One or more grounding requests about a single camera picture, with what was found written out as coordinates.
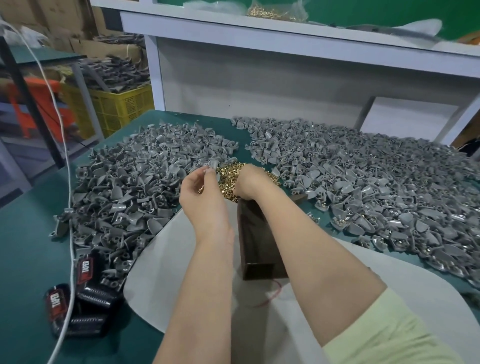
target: sleeve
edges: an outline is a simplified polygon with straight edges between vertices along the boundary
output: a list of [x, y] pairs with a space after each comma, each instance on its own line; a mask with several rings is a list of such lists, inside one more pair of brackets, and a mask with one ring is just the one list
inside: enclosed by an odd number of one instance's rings
[[463, 364], [389, 288], [323, 349], [330, 364]]

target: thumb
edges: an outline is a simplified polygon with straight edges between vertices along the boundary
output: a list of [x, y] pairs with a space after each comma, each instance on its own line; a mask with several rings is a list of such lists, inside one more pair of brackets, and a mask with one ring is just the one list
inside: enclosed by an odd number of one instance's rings
[[213, 168], [209, 168], [205, 171], [204, 189], [206, 191], [214, 191], [215, 189], [220, 191], [218, 187], [218, 182], [216, 180], [216, 173]]

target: green work surface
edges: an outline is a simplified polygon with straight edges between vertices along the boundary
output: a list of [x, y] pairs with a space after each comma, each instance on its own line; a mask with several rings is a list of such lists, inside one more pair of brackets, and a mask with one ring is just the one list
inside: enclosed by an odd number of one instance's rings
[[[20, 67], [36, 65], [32, 54], [26, 46], [10, 46], [13, 56]], [[42, 63], [42, 65], [55, 65], [69, 63], [80, 58], [84, 58], [76, 53], [62, 52], [49, 47], [32, 48], [33, 53]], [[5, 68], [3, 60], [0, 58], [0, 69]]]
[[[158, 124], [162, 119], [172, 124], [199, 122], [203, 127], [214, 130], [227, 139], [239, 142], [234, 154], [240, 162], [259, 164], [250, 158], [244, 149], [250, 142], [246, 130], [237, 130], [228, 119], [206, 116], [177, 114], [173, 112], [148, 111], [129, 125], [119, 130], [96, 149], [112, 146], [148, 124]], [[79, 157], [72, 165], [88, 161], [88, 155]], [[0, 209], [2, 222], [0, 266], [0, 291], [2, 292], [0, 342], [2, 363], [46, 363], [55, 345], [48, 325], [44, 294], [55, 284], [68, 282], [70, 256], [68, 241], [52, 241], [48, 234], [54, 229], [53, 215], [59, 214], [67, 205], [67, 172], [63, 168], [44, 178], [31, 191], [18, 197]], [[330, 234], [329, 215], [313, 207], [307, 201], [301, 205], [321, 217], [321, 226]], [[336, 234], [344, 240], [352, 237]], [[396, 258], [423, 266], [417, 256], [387, 253]], [[441, 275], [460, 292], [475, 291], [465, 281], [451, 275]], [[477, 319], [479, 312], [474, 310]], [[149, 364], [158, 349], [163, 334], [153, 329], [124, 304], [109, 334], [101, 339], [66, 340], [59, 354], [58, 363], [68, 364]]]
[[[157, 0], [161, 4], [182, 6], [184, 0]], [[252, 0], [237, 1], [249, 7]], [[292, 4], [295, 0], [257, 0], [263, 5]], [[351, 26], [374, 24], [399, 26], [417, 20], [436, 18], [444, 25], [440, 37], [458, 39], [480, 30], [480, 12], [476, 0], [303, 0], [308, 20]]]

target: orange stool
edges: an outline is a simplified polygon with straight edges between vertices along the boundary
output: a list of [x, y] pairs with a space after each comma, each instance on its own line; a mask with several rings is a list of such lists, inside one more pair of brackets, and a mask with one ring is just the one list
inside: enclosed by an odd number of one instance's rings
[[[60, 128], [60, 120], [58, 118], [55, 107], [48, 91], [47, 84], [42, 78], [36, 77], [25, 77], [25, 82], [28, 85], [32, 97], [35, 99], [38, 110], [42, 114], [45, 124], [50, 129], [53, 137], [58, 141], [63, 143], [63, 135]], [[50, 87], [54, 93], [60, 91], [60, 82], [55, 80], [48, 80]], [[32, 117], [28, 112], [23, 112], [20, 110], [20, 106], [16, 101], [16, 97], [19, 95], [18, 89], [14, 84], [8, 84], [8, 98], [10, 103], [13, 105], [15, 114], [17, 116], [18, 122], [24, 134], [25, 138], [30, 138], [30, 132], [28, 129], [36, 129], [36, 124], [33, 121]], [[67, 108], [59, 108], [60, 115], [63, 119], [63, 126], [65, 128], [75, 123], [75, 118]]]

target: yellow plastic basket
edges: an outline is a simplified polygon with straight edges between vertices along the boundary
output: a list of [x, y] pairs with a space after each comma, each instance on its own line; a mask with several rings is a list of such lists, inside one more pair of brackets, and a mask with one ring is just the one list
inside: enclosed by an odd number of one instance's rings
[[[103, 136], [108, 137], [144, 112], [154, 109], [152, 86], [146, 85], [135, 90], [112, 94], [110, 92], [88, 90], [92, 98]], [[62, 85], [63, 100], [76, 118], [79, 134], [88, 139], [95, 134], [88, 116], [80, 89]]]

